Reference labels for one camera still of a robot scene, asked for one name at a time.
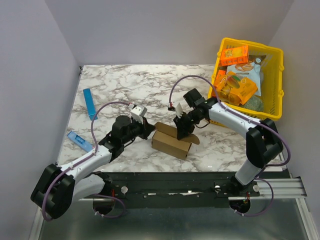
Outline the brown cardboard box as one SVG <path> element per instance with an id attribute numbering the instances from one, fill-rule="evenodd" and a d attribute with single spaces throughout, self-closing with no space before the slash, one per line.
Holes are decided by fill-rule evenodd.
<path id="1" fill-rule="evenodd" d="M 199 138 L 193 133 L 182 140 L 177 139 L 177 129 L 162 122 L 155 124 L 155 133 L 151 139 L 151 147 L 172 157 L 185 160 L 189 150 L 199 145 Z"/>

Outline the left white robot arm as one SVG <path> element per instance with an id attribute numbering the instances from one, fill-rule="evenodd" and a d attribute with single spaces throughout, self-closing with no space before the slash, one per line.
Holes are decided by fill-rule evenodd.
<path id="1" fill-rule="evenodd" d="M 68 164 L 48 165 L 31 193 L 31 201 L 41 208 L 46 221 L 61 217 L 76 197 L 88 195 L 75 192 L 77 185 L 85 183 L 97 168 L 115 160 L 136 138 L 146 140 L 155 129 L 145 117 L 139 122 L 133 117 L 118 116 L 111 131 L 93 150 Z"/>

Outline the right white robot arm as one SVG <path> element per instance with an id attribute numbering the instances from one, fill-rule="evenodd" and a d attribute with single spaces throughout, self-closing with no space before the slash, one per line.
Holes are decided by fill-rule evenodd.
<path id="1" fill-rule="evenodd" d="M 175 108 L 176 117 L 173 121 L 178 140 L 189 137 L 201 120 L 223 124 L 245 139 L 247 160 L 230 183 L 230 191 L 234 195 L 243 195 L 248 190 L 248 184 L 284 149 L 277 136 L 275 123 L 269 118 L 259 120 L 233 111 L 226 104 L 218 102 L 216 97 L 205 99 L 195 88 L 188 91 L 183 98 L 192 110 L 186 113 L 180 110 L 180 105 Z"/>

